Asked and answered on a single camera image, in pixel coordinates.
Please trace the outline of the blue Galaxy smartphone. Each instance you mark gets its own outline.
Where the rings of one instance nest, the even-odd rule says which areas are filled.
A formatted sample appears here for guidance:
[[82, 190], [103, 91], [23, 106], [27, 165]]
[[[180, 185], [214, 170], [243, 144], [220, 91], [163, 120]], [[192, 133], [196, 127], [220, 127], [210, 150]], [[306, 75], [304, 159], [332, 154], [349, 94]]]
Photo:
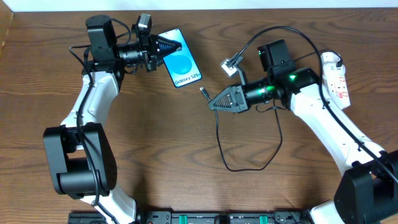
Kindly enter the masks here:
[[174, 87], [181, 88], [201, 80], [201, 71], [191, 54], [182, 31], [180, 29], [174, 29], [161, 33], [160, 36], [177, 41], [182, 45], [180, 50], [164, 57], [164, 63]]

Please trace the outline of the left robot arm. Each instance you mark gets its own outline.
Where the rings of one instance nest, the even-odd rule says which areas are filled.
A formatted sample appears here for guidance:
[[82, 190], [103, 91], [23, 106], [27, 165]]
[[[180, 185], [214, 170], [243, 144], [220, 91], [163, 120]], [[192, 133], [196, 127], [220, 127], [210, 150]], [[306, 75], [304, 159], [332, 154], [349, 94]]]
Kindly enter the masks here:
[[139, 67], [152, 72], [180, 42], [151, 33], [152, 18], [141, 14], [119, 43], [115, 18], [97, 15], [85, 22], [89, 44], [78, 60], [82, 88], [68, 116], [43, 134], [56, 193], [90, 204], [105, 223], [144, 223], [136, 201], [118, 184], [118, 167], [104, 125], [124, 76]]

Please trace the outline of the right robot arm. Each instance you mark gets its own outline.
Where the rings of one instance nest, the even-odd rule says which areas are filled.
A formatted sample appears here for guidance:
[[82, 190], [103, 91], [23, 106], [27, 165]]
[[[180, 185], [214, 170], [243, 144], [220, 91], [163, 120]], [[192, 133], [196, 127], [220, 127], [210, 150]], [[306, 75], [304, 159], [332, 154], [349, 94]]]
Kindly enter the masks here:
[[341, 173], [335, 196], [308, 211], [312, 223], [378, 223], [397, 213], [397, 153], [371, 141], [348, 117], [345, 66], [332, 52], [321, 56], [321, 73], [297, 68], [284, 40], [258, 48], [267, 77], [245, 78], [210, 100], [213, 111], [242, 113], [279, 100], [317, 136]]

